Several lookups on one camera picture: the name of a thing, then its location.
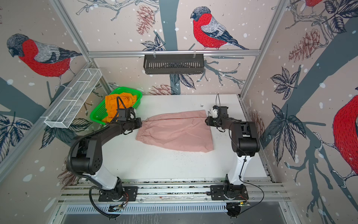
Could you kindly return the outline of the orange shorts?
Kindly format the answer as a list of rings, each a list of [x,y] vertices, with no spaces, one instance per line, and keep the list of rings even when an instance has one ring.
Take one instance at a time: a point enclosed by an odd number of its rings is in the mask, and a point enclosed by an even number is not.
[[[107,116],[102,119],[102,122],[109,123],[115,117],[117,113],[118,106],[120,109],[133,107],[138,101],[137,95],[132,95],[131,93],[120,93],[120,94],[111,94],[105,97],[105,109]]]

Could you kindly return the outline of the pink shorts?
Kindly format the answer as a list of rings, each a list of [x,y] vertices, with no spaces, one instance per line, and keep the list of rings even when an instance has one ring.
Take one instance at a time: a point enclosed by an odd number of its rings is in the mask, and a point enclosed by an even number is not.
[[[136,140],[165,149],[208,153],[214,150],[205,110],[159,114],[142,122]]]

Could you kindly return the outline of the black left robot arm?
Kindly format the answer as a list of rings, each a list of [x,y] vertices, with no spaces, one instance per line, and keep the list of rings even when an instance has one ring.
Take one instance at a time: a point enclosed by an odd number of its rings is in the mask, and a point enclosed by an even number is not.
[[[67,170],[95,184],[101,195],[121,199],[125,195],[122,181],[103,165],[102,146],[113,138],[142,127],[133,107],[117,109],[112,121],[93,133],[74,138],[67,157]]]

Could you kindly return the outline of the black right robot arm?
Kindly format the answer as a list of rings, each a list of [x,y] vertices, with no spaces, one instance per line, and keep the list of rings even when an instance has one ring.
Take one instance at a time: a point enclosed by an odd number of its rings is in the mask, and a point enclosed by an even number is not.
[[[226,174],[223,186],[211,186],[212,200],[248,200],[243,176],[252,157],[260,151],[254,122],[229,117],[227,106],[213,106],[205,122],[219,132],[228,131],[230,144],[236,154],[234,167]]]

